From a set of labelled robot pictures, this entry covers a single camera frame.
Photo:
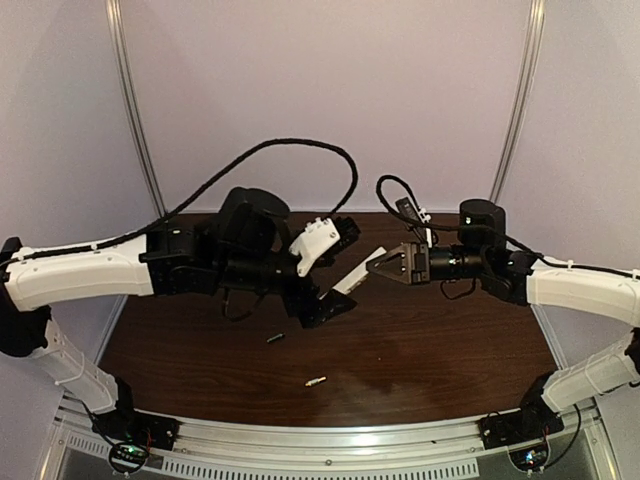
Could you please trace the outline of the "white remote control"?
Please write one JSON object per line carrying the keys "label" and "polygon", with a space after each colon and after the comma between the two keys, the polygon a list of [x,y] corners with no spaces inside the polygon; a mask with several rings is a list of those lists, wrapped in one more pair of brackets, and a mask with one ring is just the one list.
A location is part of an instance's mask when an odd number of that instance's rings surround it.
{"label": "white remote control", "polygon": [[352,269],[345,277],[338,281],[332,289],[343,294],[350,295],[358,286],[360,286],[368,277],[369,272],[367,270],[367,263],[374,260],[383,254],[387,250],[384,247],[378,247],[369,256],[367,256],[362,262],[360,262],[354,269]]}

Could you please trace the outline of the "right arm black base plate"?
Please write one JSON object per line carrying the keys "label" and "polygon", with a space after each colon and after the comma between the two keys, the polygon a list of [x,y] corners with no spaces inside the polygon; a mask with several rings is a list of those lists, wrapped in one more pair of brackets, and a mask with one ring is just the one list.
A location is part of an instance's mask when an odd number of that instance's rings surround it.
{"label": "right arm black base plate", "polygon": [[542,439],[561,432],[564,423],[558,416],[539,419],[530,412],[491,412],[477,422],[485,450]]}

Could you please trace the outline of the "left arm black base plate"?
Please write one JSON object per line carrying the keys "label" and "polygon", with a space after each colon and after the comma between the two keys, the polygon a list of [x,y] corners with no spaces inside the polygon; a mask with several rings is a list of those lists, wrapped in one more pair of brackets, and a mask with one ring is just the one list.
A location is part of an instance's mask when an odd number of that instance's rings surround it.
{"label": "left arm black base plate", "polygon": [[132,441],[140,446],[171,451],[177,438],[180,422],[135,411],[126,419],[118,411],[92,416],[93,430],[109,439]]}

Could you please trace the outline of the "green black AAA battery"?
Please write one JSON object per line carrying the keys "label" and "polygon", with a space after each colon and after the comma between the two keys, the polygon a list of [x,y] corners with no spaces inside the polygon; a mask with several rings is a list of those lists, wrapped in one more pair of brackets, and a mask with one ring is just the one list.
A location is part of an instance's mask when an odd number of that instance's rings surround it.
{"label": "green black AAA battery", "polygon": [[282,339],[284,339],[284,338],[285,338],[285,334],[284,334],[284,333],[279,333],[279,334],[276,334],[276,335],[274,335],[274,336],[272,336],[272,337],[268,338],[268,339],[266,340],[266,342],[267,342],[268,344],[271,344],[271,343],[274,343],[274,342],[276,342],[276,341],[282,340]]}

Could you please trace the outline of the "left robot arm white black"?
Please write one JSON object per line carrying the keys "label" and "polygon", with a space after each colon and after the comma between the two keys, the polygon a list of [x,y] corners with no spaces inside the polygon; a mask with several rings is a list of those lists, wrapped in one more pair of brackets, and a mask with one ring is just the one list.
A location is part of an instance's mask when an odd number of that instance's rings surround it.
{"label": "left robot arm white black", "polygon": [[342,292],[321,293],[311,273],[331,266],[360,231],[349,217],[289,228],[288,206],[255,188],[234,188],[221,209],[194,225],[178,218],[123,238],[33,249],[12,237],[1,251],[1,350],[29,358],[101,419],[129,421],[132,393],[89,363],[62,334],[51,307],[110,295],[212,295],[246,291],[279,296],[305,328],[351,310]]}

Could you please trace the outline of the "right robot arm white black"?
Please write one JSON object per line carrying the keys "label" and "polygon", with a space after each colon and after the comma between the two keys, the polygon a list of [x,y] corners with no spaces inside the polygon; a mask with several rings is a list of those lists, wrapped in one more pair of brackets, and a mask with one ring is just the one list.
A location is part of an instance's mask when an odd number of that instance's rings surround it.
{"label": "right robot arm white black", "polygon": [[639,383],[639,273],[560,261],[507,237],[506,212],[484,199],[459,206],[458,241],[403,243],[370,260],[366,269],[409,286],[469,279],[507,303],[555,306],[631,326],[621,340],[566,369],[538,377],[519,409],[528,430],[539,430],[582,400]]}

